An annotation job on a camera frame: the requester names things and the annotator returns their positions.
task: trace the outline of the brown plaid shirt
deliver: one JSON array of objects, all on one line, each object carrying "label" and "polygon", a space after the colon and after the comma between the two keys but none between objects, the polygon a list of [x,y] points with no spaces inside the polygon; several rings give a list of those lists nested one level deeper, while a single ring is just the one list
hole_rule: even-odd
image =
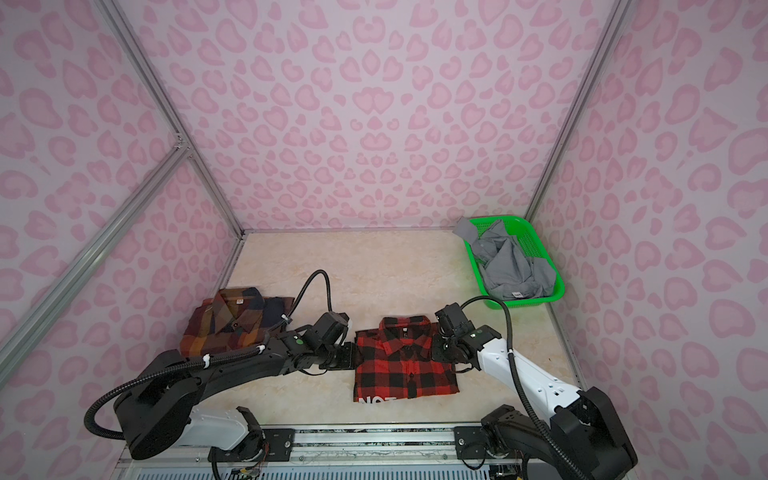
[{"label": "brown plaid shirt", "polygon": [[263,298],[252,286],[219,290],[192,313],[179,350],[184,356],[202,356],[259,343],[291,305],[293,298]]}]

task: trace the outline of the red and black checkered shirt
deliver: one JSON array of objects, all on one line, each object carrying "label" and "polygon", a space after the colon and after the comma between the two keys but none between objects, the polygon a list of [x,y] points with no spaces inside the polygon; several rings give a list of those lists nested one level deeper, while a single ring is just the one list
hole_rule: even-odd
[{"label": "red and black checkered shirt", "polygon": [[451,363],[432,360],[438,324],[425,316],[385,317],[378,329],[357,332],[354,399],[377,403],[458,393]]}]

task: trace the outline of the shirt collar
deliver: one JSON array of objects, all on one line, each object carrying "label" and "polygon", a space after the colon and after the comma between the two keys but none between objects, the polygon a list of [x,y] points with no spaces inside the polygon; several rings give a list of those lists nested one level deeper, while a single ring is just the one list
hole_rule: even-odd
[{"label": "shirt collar", "polygon": [[419,356],[429,359],[429,349],[432,347],[432,324],[423,315],[420,316],[386,316],[379,324],[382,336],[382,348],[387,356],[408,345],[418,347]]},{"label": "shirt collar", "polygon": [[[211,310],[212,310],[212,316],[213,316],[213,322],[214,322],[214,332],[219,333],[221,330],[227,326],[230,325],[235,320],[234,313],[237,311],[237,305],[234,305],[233,310],[227,305],[227,302],[232,302],[236,299],[243,299],[243,301],[246,304],[246,311],[243,313],[246,313],[247,310],[261,310],[264,308],[264,299],[261,296],[261,293],[259,293],[259,290],[255,287],[247,287],[247,288],[237,288],[237,289],[222,289],[216,292],[216,296],[214,296],[214,301],[211,304]],[[246,328],[247,331],[251,331],[251,328],[253,327],[250,320],[249,315],[240,315],[243,317],[243,327]]]}]

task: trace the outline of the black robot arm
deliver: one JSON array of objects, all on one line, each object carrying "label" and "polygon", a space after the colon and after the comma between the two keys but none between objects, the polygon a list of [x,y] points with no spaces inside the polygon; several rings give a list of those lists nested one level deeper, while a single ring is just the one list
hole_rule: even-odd
[{"label": "black robot arm", "polygon": [[[352,343],[337,344],[346,335],[348,320],[344,313],[327,312],[302,332],[279,333],[261,345],[217,355],[186,358],[177,350],[162,352],[135,380],[99,399],[86,413],[85,426],[96,435],[124,439],[132,458],[155,456],[184,434],[193,421],[193,407],[218,392],[311,365],[351,369]],[[95,422],[96,411],[115,396],[122,432]],[[248,420],[250,413],[241,413]]]}]

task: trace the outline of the metal frame bar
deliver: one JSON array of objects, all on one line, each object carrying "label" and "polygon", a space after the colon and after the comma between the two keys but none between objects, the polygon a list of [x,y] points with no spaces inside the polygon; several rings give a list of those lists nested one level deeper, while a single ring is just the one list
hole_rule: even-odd
[{"label": "metal frame bar", "polygon": [[578,90],[576,90],[574,101],[565,117],[563,127],[560,129],[558,137],[555,140],[554,147],[547,159],[544,172],[541,174],[541,178],[536,185],[536,190],[534,190],[531,203],[525,211],[525,219],[528,222],[533,223],[536,212],[541,206],[541,202],[544,200],[549,184],[552,182],[554,171],[563,159],[568,143],[571,141],[573,133],[576,131],[579,119],[587,109],[589,97],[591,96],[594,87],[600,81],[600,77],[605,70],[608,59],[613,54],[614,48],[621,37],[621,32],[624,30],[624,26],[632,16],[631,12],[636,4],[636,0],[616,0],[611,9],[611,13],[608,14],[607,22],[603,27],[603,32],[598,40],[598,46],[595,48],[592,57],[587,64],[584,77],[579,84]]},{"label": "metal frame bar", "polygon": [[0,389],[45,337],[61,312],[80,293],[177,167],[190,158],[188,151],[189,147],[184,142],[174,147],[107,225],[72,260],[67,271],[51,286],[45,297],[22,317],[18,328],[0,348]]},{"label": "metal frame bar", "polygon": [[237,235],[237,238],[243,236],[243,226],[237,219],[229,201],[224,196],[224,193],[219,188],[219,185],[214,180],[214,176],[211,174],[208,166],[203,160],[203,156],[200,154],[200,150],[194,143],[194,139],[187,128],[184,126],[181,116],[177,112],[173,103],[170,100],[170,96],[163,88],[159,75],[155,72],[152,64],[147,59],[146,52],[141,47],[141,43],[134,32],[131,23],[125,16],[125,12],[118,4],[117,0],[96,0],[96,5],[101,10],[104,19],[109,24],[115,37],[120,42],[128,60],[131,61],[134,69],[138,73],[144,85],[149,90],[149,94],[154,99],[160,112],[162,113],[165,121],[170,125],[171,129],[176,133],[177,138],[180,141],[185,141],[190,145],[192,153],[192,166],[194,167],[200,179],[203,181],[208,193],[214,199],[214,203],[218,207],[232,230]]},{"label": "metal frame bar", "polygon": [[565,357],[568,359],[568,365],[571,366],[571,374],[574,377],[576,386],[582,390],[586,390],[587,383],[584,381],[584,373],[581,371],[581,366],[579,366],[578,360],[576,360],[576,354],[574,353],[571,341],[565,334],[565,330],[563,329],[560,322],[558,322],[558,318],[554,313],[552,304],[546,303],[545,308],[547,309],[549,319],[552,321],[554,332],[558,335],[558,339],[560,340],[560,347],[563,349],[563,352],[565,352]]},{"label": "metal frame bar", "polygon": [[216,292],[220,289],[227,288],[227,284],[230,282],[230,277],[232,277],[232,272],[235,270],[237,261],[240,259],[240,253],[243,251],[243,247],[245,247],[247,238],[248,235],[245,234],[243,238],[235,240],[235,244],[232,246],[232,251],[227,258],[227,263],[224,264],[224,270],[222,270],[221,275],[219,276],[219,281],[216,282],[214,287],[215,290],[211,292],[211,296],[216,295]]}]

